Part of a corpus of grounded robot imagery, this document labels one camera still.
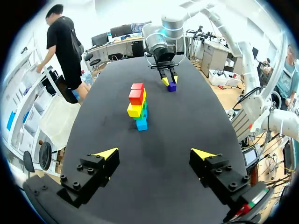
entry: screw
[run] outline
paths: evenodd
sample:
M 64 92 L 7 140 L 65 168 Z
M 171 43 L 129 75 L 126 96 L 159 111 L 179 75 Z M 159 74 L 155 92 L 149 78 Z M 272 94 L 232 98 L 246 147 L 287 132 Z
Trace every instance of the screw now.
M 243 182 L 247 182 L 248 180 L 249 180 L 249 176 L 247 176 L 247 175 L 242 178 Z
M 229 185 L 229 188 L 231 190 L 234 190 L 237 186 L 238 186 L 238 184 L 236 182 L 231 182 L 230 185 Z
M 60 175 L 60 180 L 62 182 L 65 182 L 67 180 L 66 175 L 64 175 L 64 174 Z
M 80 186 L 80 183 L 79 183 L 79 182 L 74 182 L 74 183 L 73 183 L 73 188 L 74 188 L 74 189 L 79 190 L 80 187 L 81 187 L 81 186 Z
M 216 174 L 221 174 L 222 173 L 222 169 L 216 169 Z
M 82 165 L 77 165 L 77 170 L 78 171 L 82 171 L 83 170 L 83 166 Z
M 88 169 L 87 169 L 87 172 L 88 172 L 88 174 L 91 175 L 91 174 L 93 174 L 94 170 L 93 170 L 93 168 L 88 168 Z

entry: green block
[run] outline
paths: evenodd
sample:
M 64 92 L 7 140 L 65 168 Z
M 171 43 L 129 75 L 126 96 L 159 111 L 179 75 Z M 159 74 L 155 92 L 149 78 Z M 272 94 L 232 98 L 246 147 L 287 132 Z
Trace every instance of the green block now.
M 142 109 L 142 110 L 141 110 L 140 117 L 138 117 L 138 118 L 133 118 L 133 119 L 134 119 L 134 120 L 142 120 L 143 117 L 144 117 L 144 110 Z
M 146 99 L 145 99 L 144 104 L 143 104 L 143 109 L 146 109 L 147 106 L 148 106 L 148 103 L 146 102 Z

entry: person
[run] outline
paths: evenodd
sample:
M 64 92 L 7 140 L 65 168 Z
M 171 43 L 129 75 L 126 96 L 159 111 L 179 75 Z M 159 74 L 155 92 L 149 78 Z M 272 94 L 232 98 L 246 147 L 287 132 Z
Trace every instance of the person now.
M 90 86 L 81 81 L 81 52 L 82 44 L 76 37 L 73 21 L 62 16 L 63 5 L 53 6 L 46 15 L 46 22 L 50 26 L 47 32 L 48 53 L 44 61 L 37 66 L 40 73 L 43 67 L 56 54 L 65 82 L 71 90 L 76 90 L 84 100 Z
M 296 50 L 291 44 L 288 45 L 287 57 L 285 59 L 284 70 L 274 88 L 281 97 L 281 109 L 287 110 L 290 104 L 293 104 L 295 94 L 298 91 L 299 73 L 295 68 Z M 272 94 L 272 100 L 278 106 L 279 99 Z

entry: black tabletop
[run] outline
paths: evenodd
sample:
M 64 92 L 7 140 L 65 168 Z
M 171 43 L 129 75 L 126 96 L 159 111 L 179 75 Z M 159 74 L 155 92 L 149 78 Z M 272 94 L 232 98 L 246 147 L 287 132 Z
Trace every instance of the black tabletop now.
M 201 185 L 189 155 L 191 148 L 223 153 L 245 175 L 236 134 L 192 63 L 185 59 L 175 70 L 176 92 L 167 91 L 144 57 L 112 62 L 101 72 L 72 127 L 63 174 L 75 172 L 82 155 L 114 147 L 120 164 L 80 210 L 120 224 L 213 224 L 226 216 L 228 206 Z M 127 114 L 132 83 L 144 83 L 146 89 L 147 131 L 139 132 Z

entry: black t-shirt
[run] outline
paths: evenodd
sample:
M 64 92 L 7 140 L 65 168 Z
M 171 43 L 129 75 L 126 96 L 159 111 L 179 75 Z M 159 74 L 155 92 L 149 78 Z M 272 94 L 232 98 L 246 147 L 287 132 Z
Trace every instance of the black t-shirt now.
M 73 21 L 65 16 L 59 17 L 48 29 L 47 49 L 56 45 L 56 56 L 62 70 L 69 70 L 80 63 L 80 41 L 76 37 Z

